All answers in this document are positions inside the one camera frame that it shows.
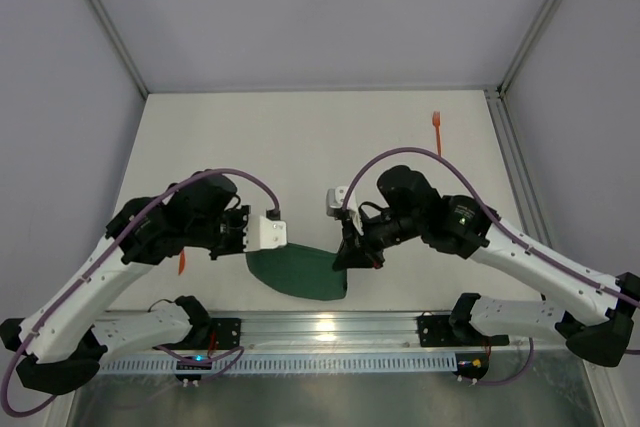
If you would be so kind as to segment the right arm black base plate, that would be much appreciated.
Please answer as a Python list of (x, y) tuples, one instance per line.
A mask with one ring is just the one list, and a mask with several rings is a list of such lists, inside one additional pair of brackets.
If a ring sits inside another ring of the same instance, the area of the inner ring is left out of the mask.
[(510, 344), (507, 335), (476, 336), (461, 340), (449, 325), (448, 314), (422, 314), (415, 320), (421, 347), (502, 347)]

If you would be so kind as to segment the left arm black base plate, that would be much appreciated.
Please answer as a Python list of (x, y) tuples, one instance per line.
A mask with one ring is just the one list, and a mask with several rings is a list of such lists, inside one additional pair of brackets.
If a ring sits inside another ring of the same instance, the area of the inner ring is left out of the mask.
[(235, 317), (212, 318), (207, 334), (209, 350), (230, 350), (240, 345), (242, 320)]

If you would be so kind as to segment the green cloth napkin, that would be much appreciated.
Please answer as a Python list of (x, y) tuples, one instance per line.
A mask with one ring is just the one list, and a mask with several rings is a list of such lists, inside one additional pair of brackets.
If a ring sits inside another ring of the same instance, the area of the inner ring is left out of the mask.
[(272, 290), (323, 302), (347, 295), (347, 273), (333, 269), (336, 258), (334, 252), (293, 243), (245, 254), (249, 272)]

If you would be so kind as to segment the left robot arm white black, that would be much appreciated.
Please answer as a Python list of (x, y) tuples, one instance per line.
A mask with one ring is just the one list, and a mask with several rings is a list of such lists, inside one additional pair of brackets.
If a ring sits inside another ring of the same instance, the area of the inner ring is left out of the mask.
[(14, 356), (2, 380), (58, 397), (91, 381), (112, 360), (148, 349), (214, 345), (213, 320), (194, 297), (112, 321), (101, 315), (133, 283), (187, 248), (212, 259), (247, 250), (251, 208), (238, 195), (237, 169), (207, 169), (153, 197), (126, 202), (85, 263), (36, 313), (8, 318), (1, 341)]

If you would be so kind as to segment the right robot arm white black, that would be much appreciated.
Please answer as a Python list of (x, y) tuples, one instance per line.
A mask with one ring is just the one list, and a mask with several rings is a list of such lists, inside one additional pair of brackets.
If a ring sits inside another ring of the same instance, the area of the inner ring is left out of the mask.
[(328, 190), (326, 211), (340, 221), (336, 271), (379, 269), (386, 249), (420, 239), (442, 254), (492, 267), (541, 294), (536, 301), (463, 293), (448, 323), (463, 344), (519, 336), (563, 344), (592, 364), (616, 367), (628, 350), (639, 278), (598, 273), (535, 241), (465, 195), (441, 195), (419, 172), (395, 166), (377, 181), (385, 206), (374, 217), (345, 186)]

